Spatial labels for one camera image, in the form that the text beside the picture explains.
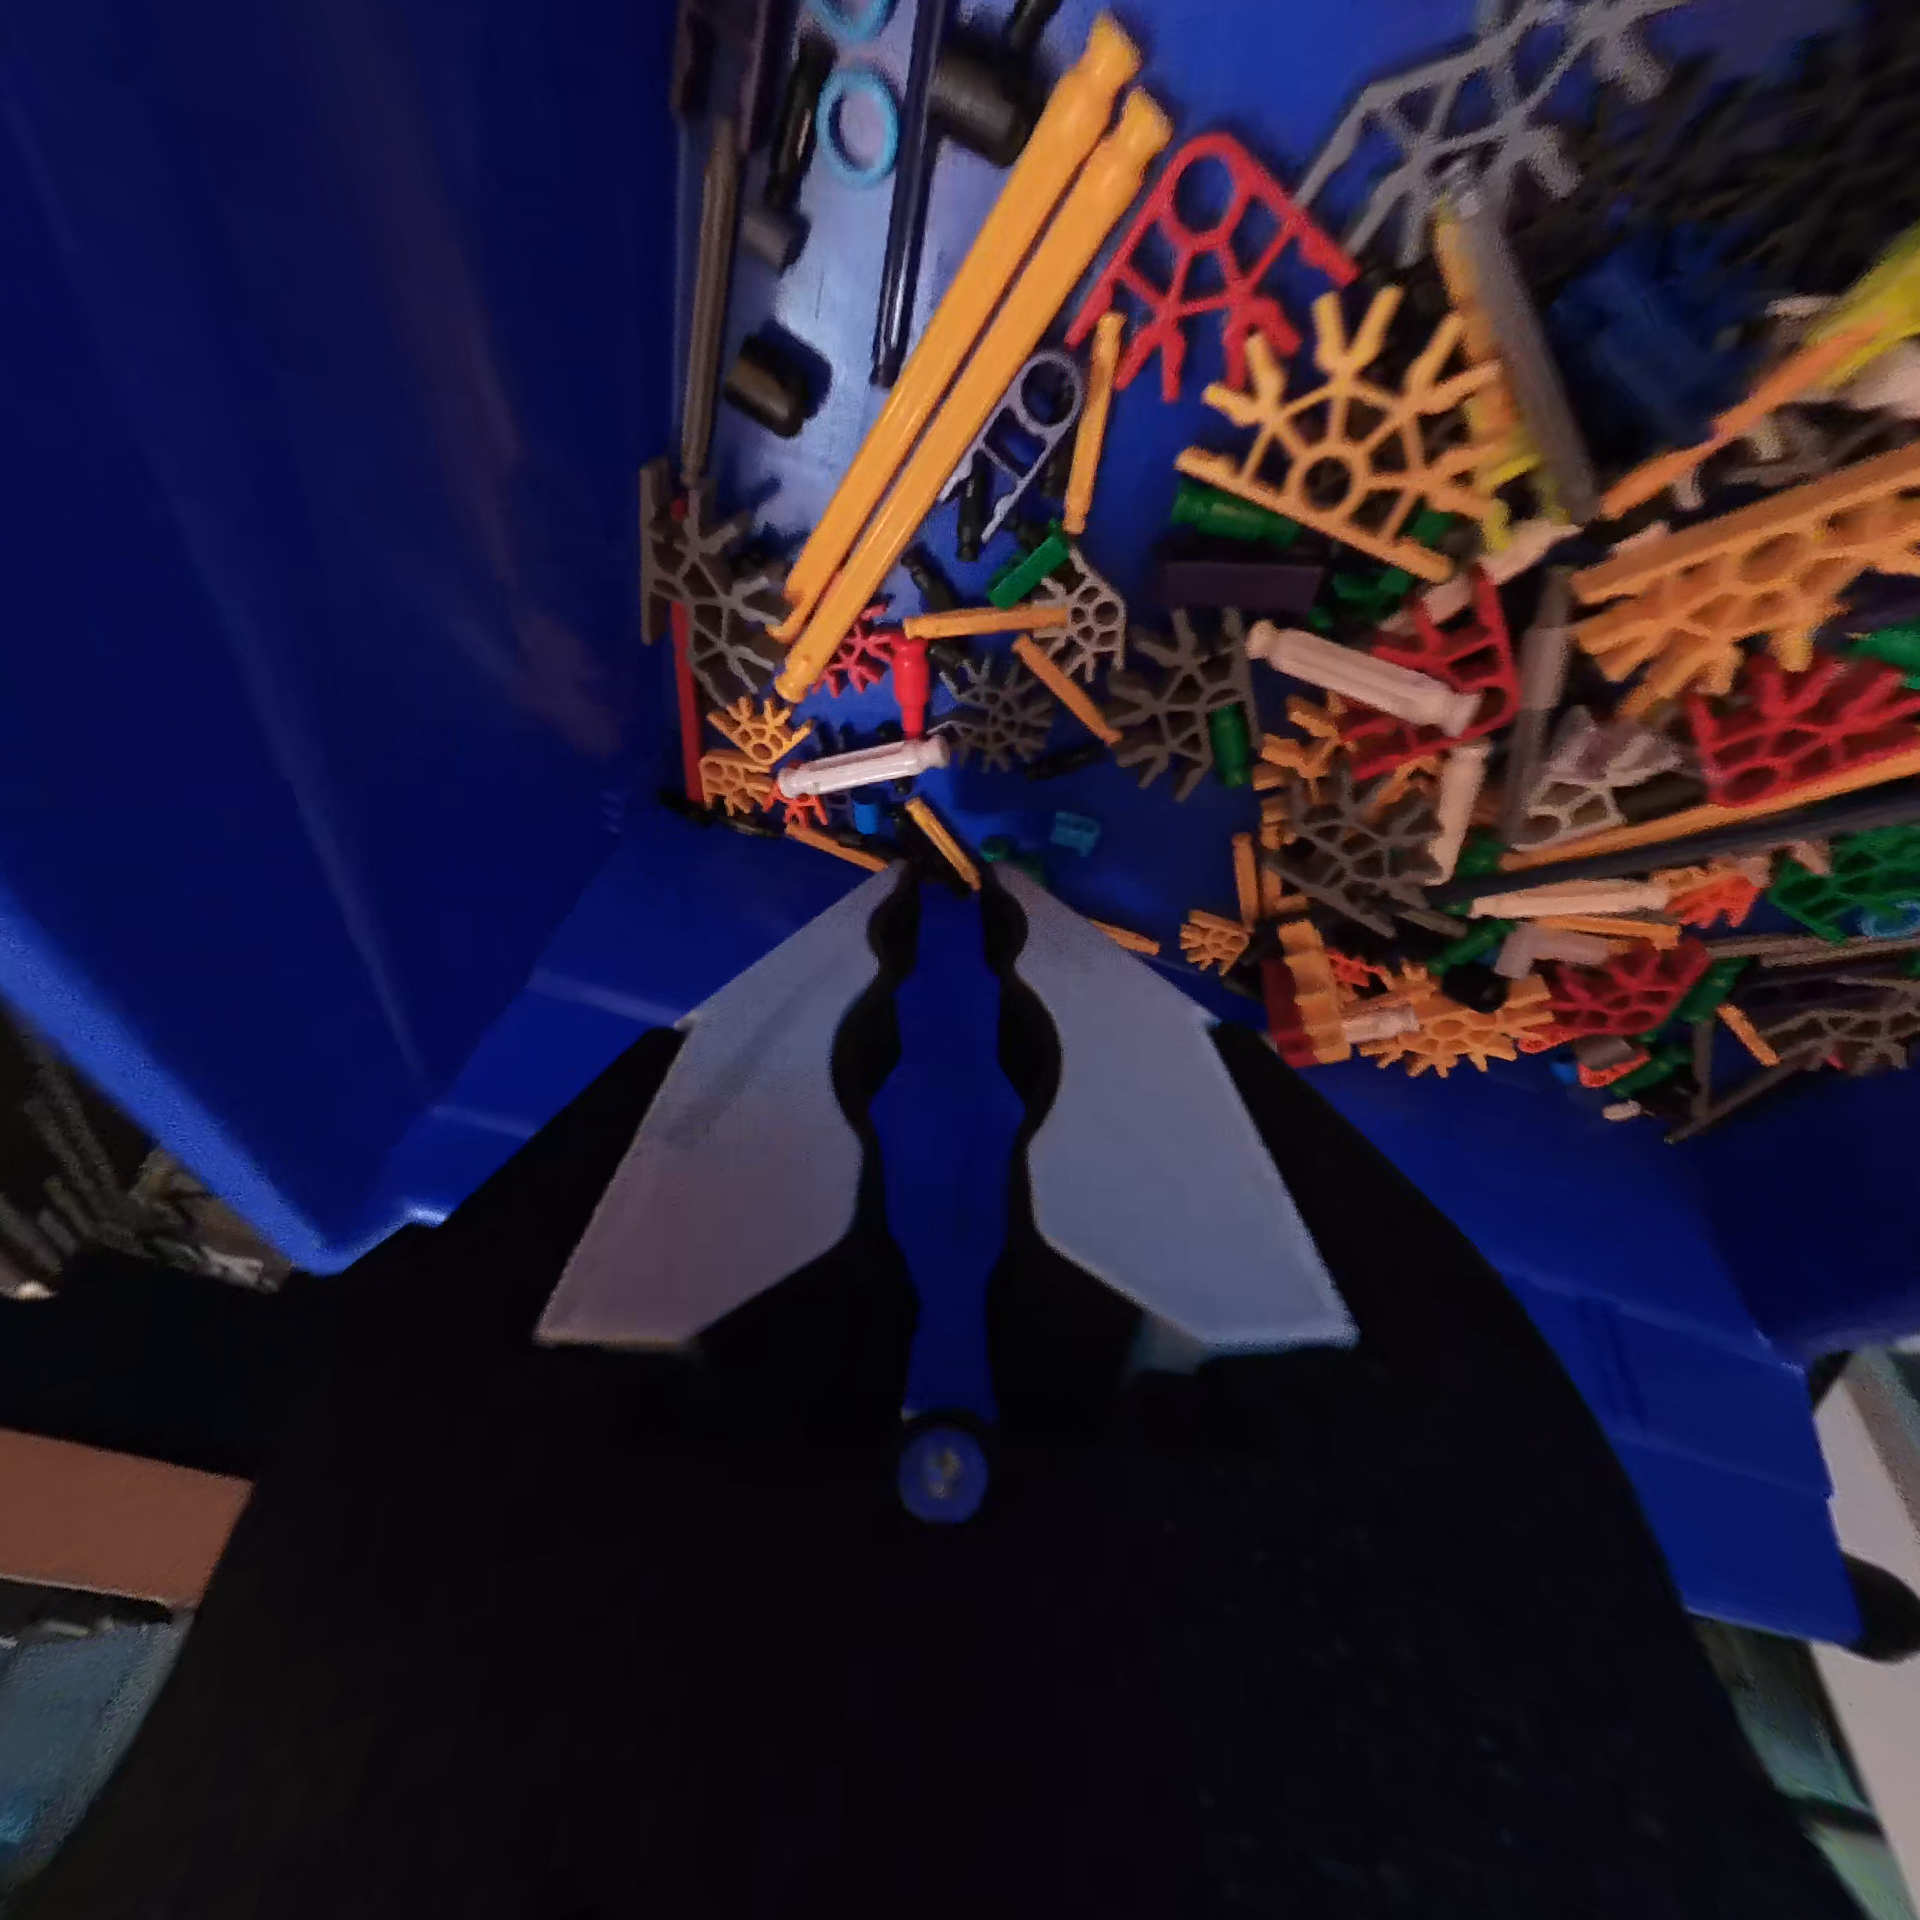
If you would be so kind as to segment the blue plastic bin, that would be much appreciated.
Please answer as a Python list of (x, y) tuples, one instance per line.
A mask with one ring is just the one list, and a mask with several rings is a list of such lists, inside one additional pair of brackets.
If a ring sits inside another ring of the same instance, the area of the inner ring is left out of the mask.
[(7, 4), (7, 998), (293, 1263), (845, 866), (637, 818), (670, 4)]

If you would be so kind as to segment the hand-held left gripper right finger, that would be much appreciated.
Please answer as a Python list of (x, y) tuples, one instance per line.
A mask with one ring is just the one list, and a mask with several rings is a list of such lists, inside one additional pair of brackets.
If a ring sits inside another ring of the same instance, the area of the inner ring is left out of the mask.
[(1239, 1078), (1215, 1022), (1026, 874), (995, 866), (981, 952), (1023, 1092), (995, 1373), (1105, 1373), (1131, 1309), (1180, 1359), (1361, 1337)]

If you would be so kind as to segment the heap of mixed toy pieces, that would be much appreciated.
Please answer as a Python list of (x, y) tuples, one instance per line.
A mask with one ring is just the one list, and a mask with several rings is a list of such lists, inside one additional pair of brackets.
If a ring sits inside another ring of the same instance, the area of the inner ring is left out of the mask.
[(1480, 4), (1289, 182), (1079, 204), (1060, 4), (677, 4), (658, 807), (976, 889), (924, 783), (1264, 797), (1180, 960), (1293, 1068), (1546, 1055), (1700, 1141), (1916, 1068), (1916, 4), (1775, 71)]

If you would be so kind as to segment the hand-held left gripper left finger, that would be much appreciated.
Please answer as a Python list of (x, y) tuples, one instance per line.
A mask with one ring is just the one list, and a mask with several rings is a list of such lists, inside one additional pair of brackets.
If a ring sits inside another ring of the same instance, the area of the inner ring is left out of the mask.
[(852, 1227), (865, 1114), (891, 1071), (865, 1026), (891, 1017), (891, 905), (913, 905), (897, 859), (677, 1022), (677, 1059), (538, 1309), (538, 1348), (683, 1348)]

